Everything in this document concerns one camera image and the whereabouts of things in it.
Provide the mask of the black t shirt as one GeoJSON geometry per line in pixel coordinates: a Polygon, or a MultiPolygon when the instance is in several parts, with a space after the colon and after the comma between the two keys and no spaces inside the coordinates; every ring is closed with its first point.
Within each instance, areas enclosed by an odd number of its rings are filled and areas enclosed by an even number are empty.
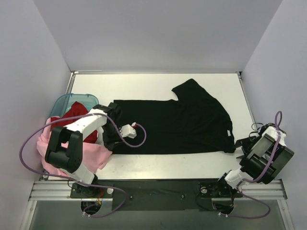
{"type": "Polygon", "coordinates": [[[137,136],[117,145],[114,154],[234,153],[235,138],[228,112],[194,79],[172,89],[177,100],[115,100],[122,109],[117,125],[136,122],[137,136]]]}

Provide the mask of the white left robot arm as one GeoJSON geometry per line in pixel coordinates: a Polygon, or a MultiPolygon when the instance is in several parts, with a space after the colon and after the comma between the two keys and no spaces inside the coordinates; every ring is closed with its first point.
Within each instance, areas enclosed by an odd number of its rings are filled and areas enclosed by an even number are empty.
{"type": "Polygon", "coordinates": [[[86,116],[79,116],[66,126],[57,125],[51,132],[45,161],[82,185],[81,190],[87,197],[96,196],[99,186],[97,176],[83,163],[83,141],[97,131],[97,143],[113,150],[119,142],[119,134],[108,118],[116,122],[121,114],[122,110],[116,103],[108,106],[98,104],[86,116]]]}

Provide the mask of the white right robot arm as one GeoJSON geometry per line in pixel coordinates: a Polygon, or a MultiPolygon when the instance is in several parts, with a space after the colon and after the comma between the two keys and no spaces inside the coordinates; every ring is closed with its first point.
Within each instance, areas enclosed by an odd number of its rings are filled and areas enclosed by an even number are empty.
{"type": "Polygon", "coordinates": [[[237,192],[246,184],[269,184],[294,156],[285,144],[286,132],[275,124],[265,124],[254,132],[255,136],[236,142],[243,151],[239,157],[240,168],[226,172],[214,184],[217,195],[225,196],[231,190],[237,192]]]}

